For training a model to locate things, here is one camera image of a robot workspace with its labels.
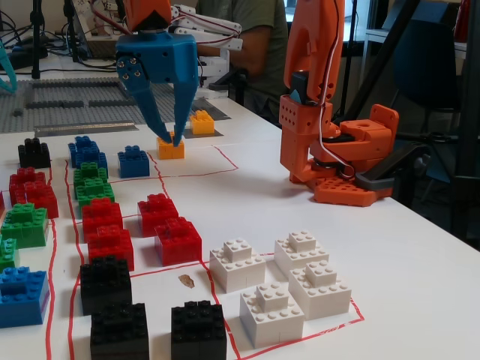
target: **black chair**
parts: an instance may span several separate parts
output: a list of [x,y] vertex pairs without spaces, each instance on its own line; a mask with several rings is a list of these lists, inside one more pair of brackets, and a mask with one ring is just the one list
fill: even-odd
[[461,96],[455,66],[455,41],[447,25],[410,20],[394,52],[398,95],[424,107],[421,132],[428,132],[432,112],[459,113]]

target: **window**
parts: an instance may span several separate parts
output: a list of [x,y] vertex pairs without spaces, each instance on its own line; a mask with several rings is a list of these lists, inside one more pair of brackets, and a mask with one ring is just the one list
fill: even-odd
[[[285,2],[286,21],[291,23],[295,14],[297,0],[283,0]],[[368,24],[368,11],[370,10],[371,0],[357,0],[357,19],[355,21],[355,41],[365,39],[365,30]],[[345,28],[343,30],[343,41],[348,41],[350,37],[350,26],[352,24],[353,0],[345,0]]]

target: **green lego brick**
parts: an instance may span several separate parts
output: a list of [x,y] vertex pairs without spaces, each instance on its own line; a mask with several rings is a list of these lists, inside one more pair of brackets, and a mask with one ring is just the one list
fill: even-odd
[[103,189],[101,193],[97,194],[87,194],[85,186],[79,186],[76,189],[76,197],[80,206],[80,214],[82,213],[82,208],[85,205],[90,205],[93,199],[103,199],[108,198],[112,203],[115,202],[115,195],[113,194],[112,185],[103,184]]
[[4,239],[16,239],[17,249],[45,246],[48,238],[47,210],[35,210],[33,204],[15,204],[5,217],[1,234]]
[[85,192],[87,195],[97,195],[104,192],[104,182],[101,178],[87,178],[85,180]]
[[86,186],[85,181],[91,179],[101,179],[104,184],[108,182],[107,171],[104,168],[98,169],[96,163],[82,163],[82,168],[73,173],[73,191],[75,199],[77,198],[77,188]]
[[20,266],[20,252],[17,250],[17,240],[14,238],[2,239],[0,235],[0,272],[6,268]]

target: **blue lego brick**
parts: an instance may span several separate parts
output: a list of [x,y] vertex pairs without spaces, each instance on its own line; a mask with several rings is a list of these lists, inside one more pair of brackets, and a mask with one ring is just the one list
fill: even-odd
[[49,298],[46,271],[6,268],[0,275],[0,328],[42,324]]
[[77,166],[77,155],[87,152],[88,155],[90,154],[97,154],[100,152],[98,149],[97,143],[95,141],[91,141],[88,136],[77,136],[75,138],[75,143],[68,144],[68,150],[70,151],[70,161],[72,167],[79,167]]
[[118,168],[122,179],[150,176],[149,157],[138,145],[127,146],[125,152],[118,153]]
[[104,152],[83,149],[83,153],[76,154],[76,167],[80,169],[83,163],[96,163],[99,169],[105,169],[106,177],[108,177],[108,163]]

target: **yellow lego brick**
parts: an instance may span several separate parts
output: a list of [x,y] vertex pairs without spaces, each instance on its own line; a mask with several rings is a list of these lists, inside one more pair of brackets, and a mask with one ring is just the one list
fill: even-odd
[[193,135],[215,134],[215,122],[205,110],[199,110],[190,117],[190,126]]
[[157,138],[157,156],[160,160],[170,159],[185,159],[185,144],[183,140],[174,147],[172,143],[167,144],[160,137]]
[[176,148],[172,145],[172,159],[185,159],[185,144],[183,140]]

